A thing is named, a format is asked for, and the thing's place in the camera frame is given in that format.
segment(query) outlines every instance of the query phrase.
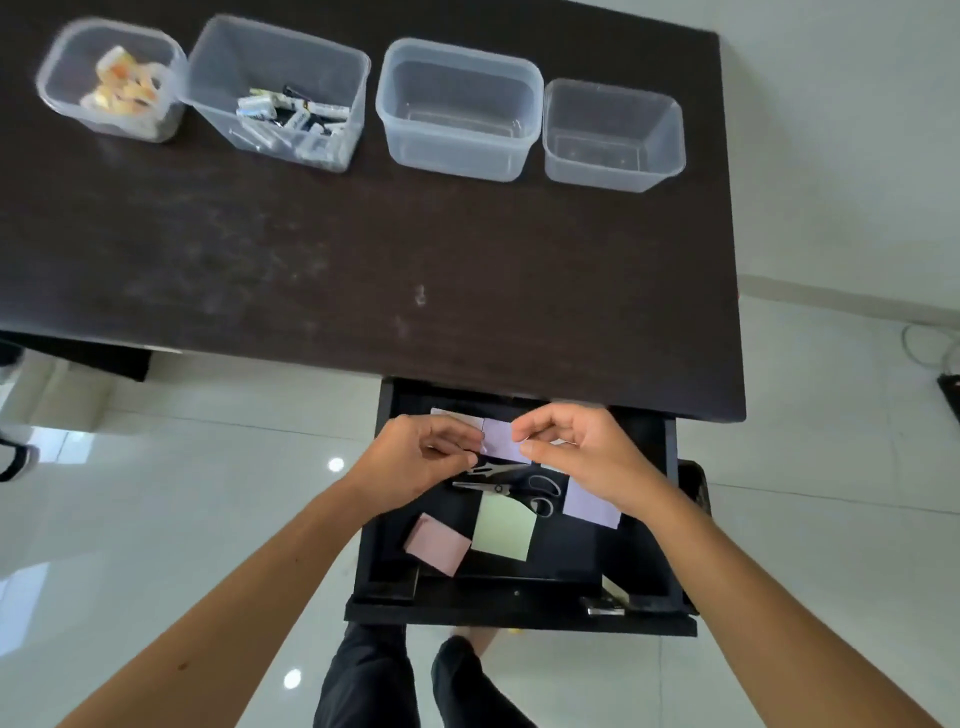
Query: hand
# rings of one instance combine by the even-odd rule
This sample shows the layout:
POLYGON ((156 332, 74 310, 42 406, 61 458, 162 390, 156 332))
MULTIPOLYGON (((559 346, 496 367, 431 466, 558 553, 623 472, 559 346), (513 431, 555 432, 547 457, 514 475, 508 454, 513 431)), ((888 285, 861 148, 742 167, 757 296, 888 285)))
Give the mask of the hand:
POLYGON ((529 438, 520 452, 535 463, 567 473, 621 511, 642 510, 649 484, 666 482, 606 409, 547 404, 516 418, 513 436, 529 438), (550 445, 554 440, 566 443, 550 445))
POLYGON ((400 415, 380 430, 344 481, 370 518, 406 505, 442 480, 472 468, 483 433, 446 415, 400 415))

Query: empty plastic container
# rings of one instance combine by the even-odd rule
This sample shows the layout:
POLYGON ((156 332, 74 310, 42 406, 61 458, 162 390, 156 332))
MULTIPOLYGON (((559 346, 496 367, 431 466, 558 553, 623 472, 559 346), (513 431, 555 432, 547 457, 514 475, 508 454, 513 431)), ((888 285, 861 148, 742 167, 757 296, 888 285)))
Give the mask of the empty plastic container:
POLYGON ((395 161, 495 182, 519 176, 542 108, 531 62, 414 38, 387 49, 376 91, 395 161))
POLYGON ((237 149, 259 152, 330 172, 344 172, 363 132, 370 57, 355 48, 232 15, 215 15, 190 54, 183 100, 237 149), (237 99, 251 88, 291 85, 311 101, 350 107, 333 136, 281 129, 241 119, 237 99))
POLYGON ((546 175, 554 182, 643 192, 686 166, 684 118, 669 96, 569 79, 543 100, 546 175))
POLYGON ((160 142, 176 133, 183 117, 178 94, 185 71, 183 49, 161 31, 87 17, 60 30, 36 74, 36 92, 48 107, 77 119, 94 132, 160 142), (81 99, 100 84, 97 61, 118 45, 138 63, 155 62, 167 67, 162 83, 158 84, 156 101, 138 114, 111 113, 80 105, 81 99))

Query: left hand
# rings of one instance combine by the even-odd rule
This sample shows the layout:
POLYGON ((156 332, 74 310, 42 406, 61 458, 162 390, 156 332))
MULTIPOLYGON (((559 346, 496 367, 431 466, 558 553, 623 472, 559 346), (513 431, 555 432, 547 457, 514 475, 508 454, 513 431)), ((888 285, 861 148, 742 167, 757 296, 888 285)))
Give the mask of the left hand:
POLYGON ((442 480, 472 468, 483 433, 446 415, 400 415, 380 430, 344 477, 370 517, 406 505, 442 480))

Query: black pants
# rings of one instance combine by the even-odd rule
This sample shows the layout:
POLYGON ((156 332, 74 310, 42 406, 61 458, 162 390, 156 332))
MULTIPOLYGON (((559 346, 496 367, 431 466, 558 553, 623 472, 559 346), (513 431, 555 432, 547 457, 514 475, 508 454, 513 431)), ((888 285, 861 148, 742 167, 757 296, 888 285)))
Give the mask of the black pants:
MULTIPOLYGON (((446 728, 533 728, 483 673, 463 637, 451 637, 433 661, 433 696, 446 728)), ((419 728, 414 671, 402 626, 350 624, 330 663, 314 728, 419 728)))

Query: open drawer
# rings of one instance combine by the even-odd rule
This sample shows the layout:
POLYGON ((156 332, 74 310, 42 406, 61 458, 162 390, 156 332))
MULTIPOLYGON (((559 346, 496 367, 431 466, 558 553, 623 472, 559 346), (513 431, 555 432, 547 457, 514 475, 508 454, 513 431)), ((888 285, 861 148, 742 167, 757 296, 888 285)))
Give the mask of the open drawer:
MULTIPOLYGON (((510 421, 546 402, 385 379, 376 428, 432 407, 510 421)), ((677 482, 672 418, 611 412, 654 465, 677 482)), ((561 489, 567 477, 550 473, 561 489)), ((365 623, 469 624, 657 635, 696 635, 692 608, 647 527, 626 515, 616 529, 556 513, 538 519, 525 562, 469 551, 454 578, 403 551, 421 513, 471 536, 481 494, 441 485, 364 526, 346 619, 365 623), (624 609, 601 587, 607 576, 630 595, 624 609)))

